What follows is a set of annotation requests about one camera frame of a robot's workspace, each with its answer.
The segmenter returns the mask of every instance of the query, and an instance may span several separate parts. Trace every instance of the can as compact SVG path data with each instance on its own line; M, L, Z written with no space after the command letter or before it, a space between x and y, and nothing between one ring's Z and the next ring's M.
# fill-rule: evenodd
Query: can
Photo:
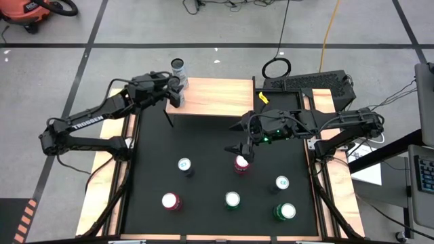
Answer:
M177 76L180 80L180 84L184 86L183 89L189 88L189 77L187 76L184 60L175 58L170 62L170 65L172 66L174 76Z
M173 88L178 87L180 85L179 77L173 76L171 79L169 79L168 84L170 87L173 87ZM178 94L180 96L179 107L183 107L185 104L184 89L181 89Z
M195 174L195 170L191 167L191 161L187 158L181 158L178 161L178 169L185 175L185 177L191 177Z
M239 207L240 198L236 192L228 192L224 196L224 205L228 210L234 210Z
M290 203L282 203L273 208L273 215L279 221L292 219L296 215L296 208Z
M285 176L278 176L276 181L269 185L269 192L271 194L277 194L282 190L285 190L290 185L290 181Z
M235 158L235 173L237 174L245 174L247 169L250 167L250 164L244 159L243 156L237 156Z
M161 203L163 204L164 208L169 211L178 211L182 207L181 198L172 192L164 194Z

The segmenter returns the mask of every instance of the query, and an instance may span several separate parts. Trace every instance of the wooden frame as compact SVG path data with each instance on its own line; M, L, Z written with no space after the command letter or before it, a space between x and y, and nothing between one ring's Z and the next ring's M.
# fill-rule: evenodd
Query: wooden frame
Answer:
M313 101L315 103L315 109L320 110L325 113L334 112L334 105L332 100L332 95L328 89L313 89ZM304 106L306 109L310 109L309 99L304 98ZM133 136L134 123L136 118L132 116L128 121L127 136ZM107 136L118 136L122 132L123 119L116 121L105 121L102 127L101 138ZM323 139L328 139L339 133L339 129L329 129L321 133ZM335 154L336 158L347 161L344 152L337 152ZM94 160L94 166L92 170L99 167L99 165L109 158L106 152L97 153ZM99 213L105 208L107 204L107 199L109 197L108 192L110 191L111 181L113 180L114 172L114 162L107 165L104 171L101 171L94 180L91 181L89 185L89 190L91 194L86 194L85 201L83 204L83 210L81 212L81 217L79 221L79 226L77 228L77 234L80 235L85 232L98 218ZM122 163L121 174L125 171L125 162ZM339 209L341 214L344 216L345 220L354 228L354 230L360 235L364 236L363 226L361 223L361 218L359 214L359 209L357 206L357 201L355 198L353 183L351 180L351 175L349 173L348 167L343 165L338 161L330 161L328 163L328 173L330 178L330 186L332 188L333 198L336 207ZM319 176L320 182L323 184L323 178ZM119 186L122 182L122 177L118 179L117 185ZM110 235L115 235L118 222L117 220L120 211L120 202L116 204L112 215L110 226L108 228L108 233ZM328 237L334 236L334 230L332 225L332 218L330 212L325 204L322 202L323 208L323 218L325 220L325 233ZM121 235L122 239L146 239L146 240L180 240L180 235L148 235L148 234L138 234L138 235ZM210 241L210 240L227 240L227 241L270 241L270 236L222 236L222 235L187 235L187 241ZM302 237L302 236L279 236L278 241L320 241L320 236L312 237Z

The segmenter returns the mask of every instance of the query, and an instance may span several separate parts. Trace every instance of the concrete floor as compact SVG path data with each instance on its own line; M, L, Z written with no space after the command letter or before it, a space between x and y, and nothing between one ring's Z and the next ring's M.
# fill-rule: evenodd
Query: concrete floor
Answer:
M4 35L9 44L0 46L1 198L33 196L46 159L37 139L45 120L99 104L106 85L115 77L129 79L151 70L169 70L170 60L181 57L191 77L249 79L255 75L256 86L260 87L264 81L262 65L276 52L275 48L261 47L263 43L278 42L286 5L285 1L268 7L250 3L233 13L224 5L209 3L197 15L190 16L181 0L75 3L80 9L77 17L53 15L36 35L19 26L11 26ZM424 61L423 55L428 61L434 60L434 26L429 17L434 5L430 0L395 3L402 7L415 39L409 38L408 28L406 31L392 0L341 1L328 43L358 45L350 46L353 49L339 45L327 49L323 71L343 69L352 75L357 94L352 108L377 104L409 83L414 76L413 66ZM191 0L186 4L191 11L194 9ZM293 45L281 52L292 62L291 75L318 71L320 43L335 4L336 0L290 3L282 42ZM417 45L417 41L431 46ZM160 45L130 45L150 43ZM171 45L174 43L192 44ZM194 43L213 44L195 48ZM303 48L303 43L318 45ZM278 75L281 67L271 66L269 73ZM377 112L386 118L383 145L420 126L416 94ZM79 134L96 137L100 128L94 125ZM93 158L94 153L90 152L69 152L62 157L85 170L91 169ZM54 162L27 241L74 237L85 181L85 175ZM400 208L373 204L403 221ZM394 241L393 233L401 230L398 225L365 203L359 202L359 207L368 237ZM432 230L419 229L434 235ZM411 243L428 240L416 235Z

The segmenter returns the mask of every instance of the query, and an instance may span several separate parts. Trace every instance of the white paper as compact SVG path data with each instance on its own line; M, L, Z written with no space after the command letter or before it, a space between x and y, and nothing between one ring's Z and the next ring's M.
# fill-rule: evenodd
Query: white paper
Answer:
M351 154L354 151L354 149L357 148L358 146L359 144L356 143L355 146L348 151L348 154ZM350 157L348 157L348 162L351 163L352 161L370 152L371 152L371 148L369 146L361 145ZM363 182L381 186L381 166L379 163L377 163L369 168L351 174L351 177L352 179L355 180L361 180Z

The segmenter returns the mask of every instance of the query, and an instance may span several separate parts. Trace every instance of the white can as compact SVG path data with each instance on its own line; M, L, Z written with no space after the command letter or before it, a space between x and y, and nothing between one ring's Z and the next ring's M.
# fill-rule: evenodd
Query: white can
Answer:
M172 66L172 72L174 76L178 77L180 80L180 84L184 86L182 89L186 89L189 87L189 77L187 76L187 72L185 69L184 61L180 58L175 58L170 63Z

